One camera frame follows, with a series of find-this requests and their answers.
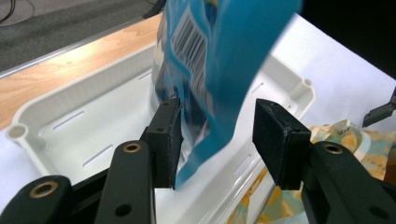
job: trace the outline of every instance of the barcode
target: barcode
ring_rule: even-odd
[[[209,110],[212,97],[205,87],[206,37],[191,16],[190,8],[182,16],[171,42],[172,50],[191,71],[191,88],[205,101]]]

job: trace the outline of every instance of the yellow patterned cloth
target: yellow patterned cloth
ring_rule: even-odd
[[[312,143],[329,141],[343,145],[355,155],[371,176],[384,179],[389,150],[396,140],[396,132],[363,131],[349,120],[342,120],[333,125],[313,126],[309,129],[312,133]],[[275,188],[257,223],[306,223],[301,189],[282,191]],[[251,194],[252,192],[247,193],[243,202],[235,208],[228,220],[229,224],[247,223]]]

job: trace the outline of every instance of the wooden surface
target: wooden surface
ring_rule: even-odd
[[[157,38],[161,15],[0,79],[0,130],[17,110],[43,93],[142,49]]]

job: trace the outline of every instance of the blue plastic bag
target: blue plastic bag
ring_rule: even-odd
[[[176,188],[232,139],[252,79],[300,6],[300,0],[167,1],[151,108],[176,97],[184,105]]]

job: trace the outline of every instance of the white plastic tray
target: white plastic tray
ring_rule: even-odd
[[[153,53],[151,45],[32,100],[17,112],[7,137],[26,150],[42,175],[65,175],[76,184],[106,169],[115,147],[138,139],[149,125]],[[270,55],[250,87],[233,140],[180,189],[156,189],[158,223],[227,220],[264,167],[251,143],[256,98],[276,101],[300,119],[315,94],[309,80]],[[250,202],[248,223],[272,187],[267,175]]]

